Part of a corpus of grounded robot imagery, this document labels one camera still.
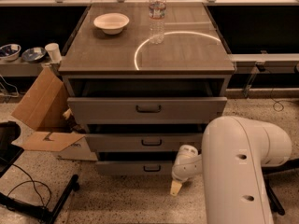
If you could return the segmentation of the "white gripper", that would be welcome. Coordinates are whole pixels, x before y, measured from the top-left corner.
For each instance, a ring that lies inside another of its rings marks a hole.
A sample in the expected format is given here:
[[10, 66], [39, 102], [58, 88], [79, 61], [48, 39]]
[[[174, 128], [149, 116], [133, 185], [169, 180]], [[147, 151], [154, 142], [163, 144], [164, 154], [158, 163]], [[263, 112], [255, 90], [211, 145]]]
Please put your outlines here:
[[189, 178], [202, 173], [202, 155], [196, 147], [183, 145], [179, 148], [174, 165], [172, 167], [172, 178], [170, 194], [177, 196], [181, 190], [182, 183]]

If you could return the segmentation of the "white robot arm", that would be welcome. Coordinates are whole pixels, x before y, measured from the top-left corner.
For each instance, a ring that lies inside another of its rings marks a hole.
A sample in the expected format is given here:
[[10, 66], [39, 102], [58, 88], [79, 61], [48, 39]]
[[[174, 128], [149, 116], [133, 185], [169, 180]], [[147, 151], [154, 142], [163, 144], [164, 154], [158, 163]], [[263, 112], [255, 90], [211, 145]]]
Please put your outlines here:
[[292, 140], [279, 126], [223, 116], [212, 120], [202, 145], [179, 148], [170, 194], [201, 174], [207, 224], [274, 224], [262, 169], [278, 167], [292, 154]]

